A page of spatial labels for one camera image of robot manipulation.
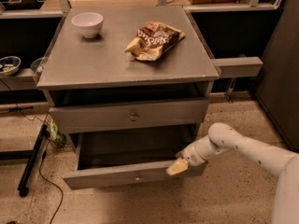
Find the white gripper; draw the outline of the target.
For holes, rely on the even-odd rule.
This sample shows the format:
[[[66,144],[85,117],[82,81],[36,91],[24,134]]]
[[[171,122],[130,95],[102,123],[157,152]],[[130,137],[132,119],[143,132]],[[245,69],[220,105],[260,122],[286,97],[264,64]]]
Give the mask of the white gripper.
[[[209,140],[198,140],[176,153],[176,159],[167,169],[168,175],[185,172],[188,166],[199,166],[215,155],[217,148]]]

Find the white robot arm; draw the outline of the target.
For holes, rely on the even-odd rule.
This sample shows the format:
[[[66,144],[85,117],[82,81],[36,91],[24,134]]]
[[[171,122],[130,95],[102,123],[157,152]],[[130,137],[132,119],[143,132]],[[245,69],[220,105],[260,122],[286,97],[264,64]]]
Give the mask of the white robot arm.
[[[228,124],[212,124],[206,136],[178,153],[166,172],[178,175],[233,149],[278,177],[271,224],[299,224],[299,154],[246,137]]]

